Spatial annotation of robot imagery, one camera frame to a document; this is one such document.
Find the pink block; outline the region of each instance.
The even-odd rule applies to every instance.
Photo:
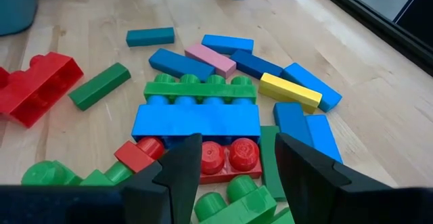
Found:
[[[201,44],[188,47],[185,50],[185,55],[214,66],[216,73],[224,78],[228,78],[236,70],[236,63],[233,60]]]

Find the toy block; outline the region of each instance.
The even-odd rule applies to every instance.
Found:
[[[173,27],[129,30],[127,33],[127,44],[129,47],[161,45],[174,42],[175,30]]]
[[[324,112],[329,112],[332,108],[337,106],[338,102],[342,99],[342,96],[337,91],[327,86],[324,82],[296,62],[287,68],[284,68],[281,77],[285,80],[321,93],[322,99],[319,108]]]
[[[250,176],[240,175],[227,186],[228,206],[220,193],[210,192],[194,206],[199,224],[266,223],[277,207],[265,186],[257,187]]]
[[[151,96],[168,103],[165,97]],[[201,133],[204,141],[215,141],[228,145],[238,138],[248,138],[254,142],[260,137],[260,118],[257,105],[225,105],[218,97],[209,97],[204,104],[147,104],[140,105],[132,130],[132,137],[139,141],[142,137],[160,137],[165,148],[181,143],[193,133]]]
[[[275,103],[273,116],[275,124],[279,126],[282,133],[287,133],[302,143],[314,147],[309,126],[299,103]]]
[[[84,179],[80,186],[114,186],[100,170],[94,170],[86,179]]]
[[[134,172],[127,167],[125,164],[120,161],[116,161],[105,173],[104,175],[114,184],[118,184],[130,176],[132,176]]]
[[[289,208],[284,208],[276,214],[267,224],[295,224]]]
[[[236,69],[256,79],[260,79],[265,72],[280,76],[283,71],[283,68],[242,50],[237,50],[230,59],[236,62]]]
[[[260,79],[258,92],[280,102],[299,102],[307,113],[314,113],[322,94],[292,82],[264,73]]]
[[[231,55],[237,50],[252,53],[254,41],[252,39],[226,37],[221,35],[204,35],[202,45],[207,46],[218,53]]]
[[[213,141],[203,142],[200,184],[225,183],[238,175],[257,179],[262,175],[257,143],[236,139],[230,146]]]
[[[275,158],[275,136],[279,133],[278,126],[262,126],[260,138],[260,157],[263,168],[263,184],[276,201],[286,201],[283,186],[279,180],[277,159]]]
[[[195,44],[185,50],[185,56],[215,67],[218,75],[228,78],[236,70],[236,63],[201,44]]]
[[[127,165],[134,173],[143,170],[164,153],[164,146],[159,139],[145,137],[137,145],[127,141],[120,147],[114,156]]]
[[[336,140],[332,135],[331,127],[325,115],[306,116],[306,123],[309,126],[313,145],[316,150],[333,158],[339,163],[343,163],[340,152],[338,151]]]
[[[128,69],[117,62],[69,93],[69,97],[84,111],[130,78]]]
[[[183,55],[159,49],[152,57],[149,58],[150,66],[153,69],[165,72],[177,78],[184,74],[194,74],[202,82],[215,73],[215,68],[211,65],[199,62],[197,60],[187,58]]]
[[[32,165],[22,176],[22,185],[78,185],[82,179],[57,160]]]
[[[83,76],[73,58],[36,55],[26,71],[0,71],[0,114],[33,126]]]
[[[199,104],[207,97],[222,97],[226,104],[230,104],[237,98],[246,98],[255,104],[257,96],[256,87],[246,76],[237,76],[230,85],[226,85],[225,79],[219,75],[211,75],[205,83],[200,83],[200,80],[192,74],[183,75],[180,83],[176,83],[169,74],[158,74],[155,81],[148,82],[144,88],[144,97],[147,101],[153,95],[167,97],[170,104],[173,104],[179,96],[192,96]]]

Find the yellow brick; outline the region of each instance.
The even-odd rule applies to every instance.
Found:
[[[260,79],[258,92],[281,102],[299,102],[307,113],[314,113],[322,99],[322,94],[300,85],[264,73]]]

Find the wooden table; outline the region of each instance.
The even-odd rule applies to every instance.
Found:
[[[164,26],[175,27],[175,44],[127,47],[128,30]],[[19,183],[44,159],[82,177],[106,170],[158,73],[148,58],[159,47],[183,53],[205,34],[254,39],[255,55],[299,62],[338,90],[327,117],[346,165],[392,186],[433,185],[432,77],[329,0],[39,0],[29,30],[0,38],[0,65],[27,69],[32,56],[57,51],[83,69],[80,83],[114,62],[132,80],[85,112],[64,96],[31,129],[0,122],[0,183]],[[274,123],[274,103],[259,95],[262,125]],[[225,186],[200,186],[198,196]]]

